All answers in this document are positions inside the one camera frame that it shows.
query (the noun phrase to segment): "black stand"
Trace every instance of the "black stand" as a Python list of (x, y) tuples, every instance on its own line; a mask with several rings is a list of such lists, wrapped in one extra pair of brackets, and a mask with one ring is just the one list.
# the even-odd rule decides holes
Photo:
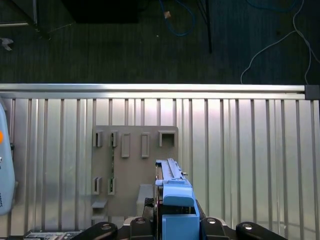
[(23, 18), (24, 22), (17, 23), (0, 23), (0, 27), (21, 27), (21, 26), (30, 26), (32, 27), (41, 37), (44, 39), (50, 40), (49, 34), (47, 34), (43, 29), (38, 25), (38, 9), (37, 9), (37, 0), (33, 0), (33, 19), (26, 14), (16, 3), (12, 0), (2, 0), (8, 7)]
[(210, 20), (209, 0), (205, 0), (205, 7), (202, 4), (201, 0), (196, 0), (196, 4), (199, 8), (199, 11), (200, 11), (202, 18), (204, 20), (204, 23), (206, 25), (207, 34), (208, 34), (209, 53), (212, 54), (212, 38), (211, 38), (211, 20)]

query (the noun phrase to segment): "blue cable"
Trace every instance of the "blue cable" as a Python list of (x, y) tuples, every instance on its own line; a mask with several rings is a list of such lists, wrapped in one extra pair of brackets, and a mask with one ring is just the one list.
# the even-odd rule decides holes
[(161, 6), (161, 10), (162, 10), (162, 14), (163, 14), (163, 17), (164, 17), (164, 21), (165, 21), (165, 24), (166, 26), (168, 27), (169, 31), (172, 32), (174, 35), (176, 35), (177, 37), (183, 37), (183, 36), (187, 36), (188, 34), (190, 34), (194, 28), (195, 28), (195, 25), (196, 25), (196, 17), (195, 15), (193, 14), (193, 12), (190, 10), (190, 8), (188, 8), (186, 5), (184, 5), (182, 2), (180, 2), (179, 0), (175, 0), (178, 4), (180, 4), (182, 7), (184, 7), (191, 15), (192, 17), (192, 26), (191, 28), (184, 32), (184, 33), (177, 33), (173, 27), (171, 26), (170, 22), (168, 21), (168, 19), (165, 17), (165, 6), (164, 6), (164, 3), (162, 2), (162, 0), (159, 0), (160, 2), (160, 6)]
[(274, 12), (279, 12), (279, 13), (288, 13), (291, 12), (291, 10), (296, 6), (298, 0), (293, 0), (291, 6), (288, 8), (279, 8), (279, 7), (272, 7), (272, 6), (261, 6), (261, 5), (256, 5), (249, 0), (245, 0), (251, 7), (254, 7), (256, 9), (263, 9), (263, 10), (269, 10), (269, 11), (274, 11)]

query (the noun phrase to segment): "black object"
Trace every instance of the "black object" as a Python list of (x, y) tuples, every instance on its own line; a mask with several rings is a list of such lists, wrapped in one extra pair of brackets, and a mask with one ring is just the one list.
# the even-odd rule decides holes
[(320, 100), (320, 85), (304, 86), (305, 100)]
[[(143, 215), (146, 211), (149, 211), (153, 201), (151, 198), (145, 199), (145, 206)], [(284, 237), (275, 234), (274, 232), (258, 225), (253, 222), (242, 222), (236, 226), (236, 230), (229, 228), (227, 225), (214, 217), (206, 217), (204, 213), (200, 214), (202, 219), (200, 220), (200, 240), (286, 240)], [(78, 235), (68, 238), (71, 240), (154, 240), (156, 225), (153, 216), (137, 217), (133, 219), (129, 224), (125, 224), (120, 229), (111, 222), (100, 222), (88, 229), (80, 232)], [(7, 238), (13, 239), (35, 239), (31, 238)]]
[(206, 30), (208, 34), (209, 53), (212, 54), (211, 17), (209, 0), (205, 0), (205, 7), (201, 0), (195, 0), (195, 2), (206, 25)]
[(118, 233), (118, 227), (111, 222), (99, 222), (79, 235), (73, 237), (73, 240), (94, 240), (94, 239), (115, 239)]
[(41, 29), (38, 24), (28, 15), (25, 11), (23, 11), (14, 1), (12, 0), (2, 0), (9, 8), (15, 11), (20, 17), (30, 26), (32, 27), (41, 37), (44, 39), (50, 40), (50, 35), (46, 33), (43, 29)]
[(62, 0), (79, 24), (129, 24), (138, 22), (137, 0)]

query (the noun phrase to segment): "aluminum rail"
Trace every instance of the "aluminum rail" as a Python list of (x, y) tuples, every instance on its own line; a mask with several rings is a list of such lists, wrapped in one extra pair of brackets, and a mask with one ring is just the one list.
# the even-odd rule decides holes
[(13, 99), (305, 99), (304, 86), (200, 84), (0, 84)]

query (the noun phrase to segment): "metal pole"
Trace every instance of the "metal pole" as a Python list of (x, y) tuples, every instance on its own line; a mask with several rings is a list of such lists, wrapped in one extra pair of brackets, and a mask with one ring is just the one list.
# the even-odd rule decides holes
[(212, 54), (211, 22), (209, 0), (205, 0), (206, 27), (208, 32), (209, 53)]
[(6, 3), (12, 10), (17, 12), (25, 22), (34, 28), (34, 30), (42, 36), (44, 39), (50, 40), (50, 35), (43, 31), (38, 24), (28, 15), (23, 11), (17, 4), (15, 4), (12, 0), (2, 0), (4, 3)]
[(33, 20), (35, 24), (39, 24), (38, 21), (38, 1), (32, 0), (32, 6), (33, 6)]
[(23, 27), (28, 26), (29, 24), (26, 22), (7, 22), (7, 23), (0, 23), (0, 28), (5, 27)]

